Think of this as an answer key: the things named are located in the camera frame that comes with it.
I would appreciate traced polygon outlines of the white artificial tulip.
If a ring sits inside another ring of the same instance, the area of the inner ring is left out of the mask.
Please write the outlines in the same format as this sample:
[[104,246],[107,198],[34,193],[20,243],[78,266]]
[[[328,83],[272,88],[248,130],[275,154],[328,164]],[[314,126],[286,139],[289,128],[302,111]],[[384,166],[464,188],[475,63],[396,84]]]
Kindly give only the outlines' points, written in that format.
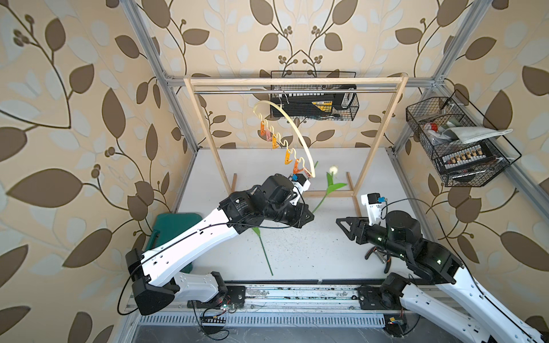
[[326,198],[331,195],[333,192],[340,190],[341,188],[347,187],[346,183],[334,183],[334,177],[338,173],[338,167],[333,165],[329,168],[327,172],[327,189],[323,198],[320,200],[319,204],[314,208],[312,213],[316,213],[317,210],[321,207]]

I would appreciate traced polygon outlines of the yellow clip hanger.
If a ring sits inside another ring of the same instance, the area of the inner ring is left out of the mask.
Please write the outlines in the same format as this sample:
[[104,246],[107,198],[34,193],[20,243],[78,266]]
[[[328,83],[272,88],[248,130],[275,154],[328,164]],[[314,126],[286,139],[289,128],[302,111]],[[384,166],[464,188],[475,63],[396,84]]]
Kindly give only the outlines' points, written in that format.
[[[305,155],[307,158],[299,157],[297,154],[297,150],[295,148],[290,148],[290,143],[283,139],[282,135],[275,130],[275,128],[269,124],[269,121],[267,120],[267,117],[264,116],[258,107],[262,104],[268,105],[269,107],[272,107],[273,109],[279,111],[281,115],[283,115],[284,118],[286,118],[287,121],[289,121],[290,126],[292,127],[294,134],[297,136],[298,141],[303,146]],[[287,114],[287,112],[279,105],[267,101],[267,100],[261,100],[258,101],[253,107],[253,113],[254,115],[260,120],[260,131],[267,137],[267,132],[270,133],[271,137],[271,143],[276,147],[283,147],[286,149],[294,149],[293,159],[294,162],[296,159],[303,158],[305,160],[305,168],[307,171],[309,171],[310,175],[308,177],[310,178],[316,178],[316,169],[315,169],[315,162],[313,160],[313,156],[311,155],[310,149],[305,141],[305,137],[302,135],[301,131],[299,130],[298,126],[294,123],[294,121],[290,118],[290,116]]]

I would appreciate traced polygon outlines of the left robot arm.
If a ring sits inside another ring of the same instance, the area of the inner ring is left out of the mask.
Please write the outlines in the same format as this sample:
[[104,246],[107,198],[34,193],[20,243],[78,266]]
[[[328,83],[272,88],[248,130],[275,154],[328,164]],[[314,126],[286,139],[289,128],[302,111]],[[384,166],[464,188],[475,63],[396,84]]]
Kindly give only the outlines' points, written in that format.
[[218,272],[196,275],[182,272],[197,257],[267,221],[280,229],[302,228],[314,220],[303,195],[310,181],[303,174],[275,174],[250,190],[233,192],[202,221],[174,239],[143,252],[126,255],[128,284],[141,315],[163,310],[174,300],[214,306],[223,301],[227,287]]

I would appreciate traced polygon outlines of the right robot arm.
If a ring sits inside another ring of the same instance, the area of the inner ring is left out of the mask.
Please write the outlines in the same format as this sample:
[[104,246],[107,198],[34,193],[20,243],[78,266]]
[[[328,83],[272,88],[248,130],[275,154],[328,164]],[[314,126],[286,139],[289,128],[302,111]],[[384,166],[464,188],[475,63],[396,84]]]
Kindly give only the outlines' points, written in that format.
[[435,285],[465,311],[459,312],[396,273],[382,283],[382,293],[419,314],[462,342],[547,342],[548,336],[520,320],[482,287],[465,263],[441,244],[426,240],[420,223],[400,210],[389,212],[385,225],[364,217],[336,221],[357,244],[372,244],[406,263],[417,277]]

